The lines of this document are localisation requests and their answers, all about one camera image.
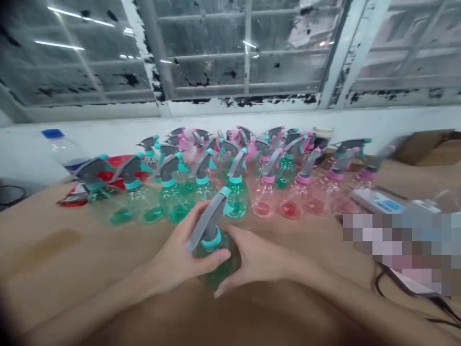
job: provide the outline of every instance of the wooden table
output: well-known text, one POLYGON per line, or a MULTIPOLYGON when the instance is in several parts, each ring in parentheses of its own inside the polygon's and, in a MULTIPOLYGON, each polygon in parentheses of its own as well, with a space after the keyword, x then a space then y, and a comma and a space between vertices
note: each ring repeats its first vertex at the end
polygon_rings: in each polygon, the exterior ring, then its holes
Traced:
MULTIPOLYGON (((458 190, 460 173, 460 165, 412 167, 387 161, 376 184, 409 199, 431 198, 445 188, 458 190)), ((151 260, 175 226, 163 220, 153 226, 102 227, 87 206, 62 208, 55 204, 70 188, 53 185, 0 214, 3 293, 20 331, 82 302, 151 260)), ((263 220, 249 213, 235 225, 298 250, 368 289, 373 289, 380 271, 370 257, 342 241, 342 226, 335 217, 309 214, 294 222, 278 215, 263 220)), ((406 295, 387 276, 381 289, 400 305, 451 321, 426 299, 406 295)), ((460 305, 450 305, 461 315, 460 305)), ((461 331, 441 328, 461 338, 461 331)), ((214 300, 211 292, 191 280, 117 317, 89 344, 103 344, 110 338, 116 345, 148 345, 153 340, 157 345, 217 341, 221 345, 298 345, 306 340, 330 345, 347 343, 340 339, 344 330, 361 332, 295 283, 249 284, 214 300), (111 330, 117 337, 110 336, 111 330)))

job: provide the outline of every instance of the blue bottle cap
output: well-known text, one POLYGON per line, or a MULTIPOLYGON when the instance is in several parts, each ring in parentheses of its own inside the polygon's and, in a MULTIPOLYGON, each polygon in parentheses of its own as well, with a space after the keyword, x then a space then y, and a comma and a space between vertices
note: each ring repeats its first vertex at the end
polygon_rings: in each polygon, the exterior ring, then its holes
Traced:
POLYGON ((42 131, 42 134, 46 139, 61 138, 64 137, 64 133, 60 129, 48 129, 42 131))

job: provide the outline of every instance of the black wire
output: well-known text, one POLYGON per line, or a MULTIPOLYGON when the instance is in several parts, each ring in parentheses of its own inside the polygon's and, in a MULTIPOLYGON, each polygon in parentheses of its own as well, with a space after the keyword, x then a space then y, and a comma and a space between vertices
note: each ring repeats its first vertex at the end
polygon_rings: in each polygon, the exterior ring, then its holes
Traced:
MULTIPOLYGON (((376 288, 376 291, 378 291, 378 293, 382 297, 387 299, 387 297, 383 294, 383 292, 379 288, 379 281, 381 280, 381 278, 384 276, 385 273, 386 273, 386 270, 383 269, 383 271, 376 277, 376 279, 375 279, 375 288, 376 288)), ((432 301, 434 304, 436 304, 439 308, 441 308, 445 313, 447 313, 449 315, 451 314, 454 318, 461 321, 459 316, 457 314, 455 314, 455 312, 450 308, 450 306, 447 303, 445 303, 445 301, 443 301, 442 298, 429 297, 429 300, 432 301)), ((461 329, 461 325, 453 323, 453 322, 449 322, 449 321, 446 321, 446 320, 431 319, 431 318, 426 318, 426 320, 428 320, 429 322, 432 322, 432 323, 443 323, 443 324, 447 324, 449 326, 461 329)))

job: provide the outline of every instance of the hand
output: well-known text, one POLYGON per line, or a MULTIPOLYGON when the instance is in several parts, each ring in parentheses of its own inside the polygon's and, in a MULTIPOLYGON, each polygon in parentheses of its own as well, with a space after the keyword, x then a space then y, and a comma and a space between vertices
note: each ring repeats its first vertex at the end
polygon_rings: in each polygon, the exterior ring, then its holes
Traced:
POLYGON ((253 281, 288 279, 294 261, 303 256, 271 243, 256 234, 234 226, 226 231, 232 236, 242 257, 242 266, 219 285, 215 298, 237 286, 253 281))
POLYGON ((220 249, 205 258, 196 259, 186 250, 186 243, 208 204, 209 201, 197 203, 176 226, 153 261, 140 269, 143 283, 140 299, 168 292, 190 278, 212 272, 231 256, 229 250, 220 249))

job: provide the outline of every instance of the water bottle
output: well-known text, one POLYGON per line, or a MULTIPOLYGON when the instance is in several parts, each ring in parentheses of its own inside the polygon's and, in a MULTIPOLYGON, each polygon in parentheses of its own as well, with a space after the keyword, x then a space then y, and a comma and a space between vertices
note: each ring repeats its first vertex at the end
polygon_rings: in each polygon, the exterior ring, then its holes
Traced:
POLYGON ((42 134, 49 140, 53 158, 63 165, 70 174, 90 161, 90 154, 74 141, 66 138, 59 129, 48 129, 42 134))

